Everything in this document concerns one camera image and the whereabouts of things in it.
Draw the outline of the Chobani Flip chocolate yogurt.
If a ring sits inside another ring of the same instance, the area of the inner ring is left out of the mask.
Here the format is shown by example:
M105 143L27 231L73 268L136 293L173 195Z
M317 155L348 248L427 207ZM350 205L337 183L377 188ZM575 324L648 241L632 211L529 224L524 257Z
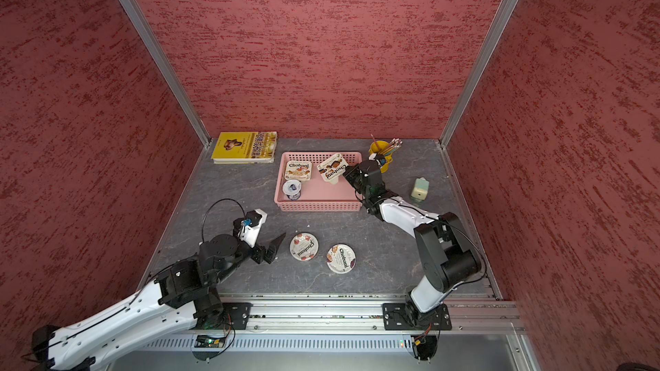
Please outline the Chobani Flip chocolate yogurt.
M317 166L321 178L332 185L339 182L340 176L345 173L348 163L341 153L335 153Z

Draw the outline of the Chobani raspberry yogurt tub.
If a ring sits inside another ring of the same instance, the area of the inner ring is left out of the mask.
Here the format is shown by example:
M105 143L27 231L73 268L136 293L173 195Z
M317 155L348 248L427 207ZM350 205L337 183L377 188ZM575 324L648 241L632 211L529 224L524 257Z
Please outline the Chobani raspberry yogurt tub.
M318 250L318 240L311 233L297 234L290 242L290 254L297 261L305 262L314 259Z

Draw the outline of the Chobani Flip strawberry yogurt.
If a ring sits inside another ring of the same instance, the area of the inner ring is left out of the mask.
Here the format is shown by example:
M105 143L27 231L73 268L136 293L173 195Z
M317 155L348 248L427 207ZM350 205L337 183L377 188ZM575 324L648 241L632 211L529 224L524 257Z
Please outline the Chobani Flip strawberry yogurt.
M311 180L313 163L311 161L287 161L285 164L285 180Z

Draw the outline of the small Dairy Farmers yogurt cup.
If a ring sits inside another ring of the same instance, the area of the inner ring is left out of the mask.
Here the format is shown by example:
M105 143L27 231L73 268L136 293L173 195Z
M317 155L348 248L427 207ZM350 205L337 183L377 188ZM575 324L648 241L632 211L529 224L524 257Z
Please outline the small Dairy Farmers yogurt cup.
M302 187L301 180L286 180L283 184L282 191L287 199L297 201L302 195Z

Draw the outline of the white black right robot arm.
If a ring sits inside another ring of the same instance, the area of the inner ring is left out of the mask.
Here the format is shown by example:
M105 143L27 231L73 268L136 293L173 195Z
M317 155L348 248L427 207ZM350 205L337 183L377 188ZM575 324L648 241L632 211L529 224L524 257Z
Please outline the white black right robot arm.
M377 219L397 226L414 238L424 276L407 295L409 320L419 321L440 307L458 287L482 273L483 258L472 240L451 213L424 211L409 204L383 182L383 159L349 166L343 177L366 211Z

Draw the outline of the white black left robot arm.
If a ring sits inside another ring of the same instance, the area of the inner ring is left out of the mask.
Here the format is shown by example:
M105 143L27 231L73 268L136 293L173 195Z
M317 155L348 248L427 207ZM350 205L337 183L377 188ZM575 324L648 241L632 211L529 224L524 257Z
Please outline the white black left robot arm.
M188 330L233 331L218 285L246 260L271 263L285 236L251 246L234 235L204 241L199 252L161 270L135 294L71 326L32 336L38 370L94 370L158 338Z

